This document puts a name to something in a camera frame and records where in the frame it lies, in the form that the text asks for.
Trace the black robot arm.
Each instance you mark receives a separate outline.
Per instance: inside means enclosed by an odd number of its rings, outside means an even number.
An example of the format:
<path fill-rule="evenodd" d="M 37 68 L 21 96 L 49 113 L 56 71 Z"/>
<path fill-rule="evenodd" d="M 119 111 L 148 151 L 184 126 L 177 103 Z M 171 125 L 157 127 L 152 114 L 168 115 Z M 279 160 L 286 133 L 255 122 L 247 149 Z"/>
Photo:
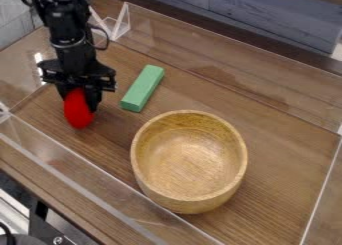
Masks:
<path fill-rule="evenodd" d="M 101 27 L 89 23 L 88 0 L 20 1 L 36 10 L 56 53 L 55 59 L 37 63 L 43 81 L 56 86 L 63 99 L 80 88 L 85 105 L 95 112 L 103 92 L 116 90 L 116 71 L 96 57 L 96 51 L 108 48 L 109 36 Z"/>

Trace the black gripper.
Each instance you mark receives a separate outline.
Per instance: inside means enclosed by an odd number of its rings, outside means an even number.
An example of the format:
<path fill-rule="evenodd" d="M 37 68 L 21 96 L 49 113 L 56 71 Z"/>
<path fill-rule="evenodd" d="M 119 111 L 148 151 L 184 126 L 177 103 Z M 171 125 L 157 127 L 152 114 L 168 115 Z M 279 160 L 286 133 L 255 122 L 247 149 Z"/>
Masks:
<path fill-rule="evenodd" d="M 49 41 L 56 58 L 37 63 L 43 80 L 56 84 L 61 99 L 65 99 L 71 91 L 69 86 L 93 86 L 87 87 L 84 91 L 89 111 L 95 112 L 101 102 L 101 90 L 115 90 L 115 70 L 97 61 L 97 47 L 87 35 L 65 38 L 52 36 Z"/>

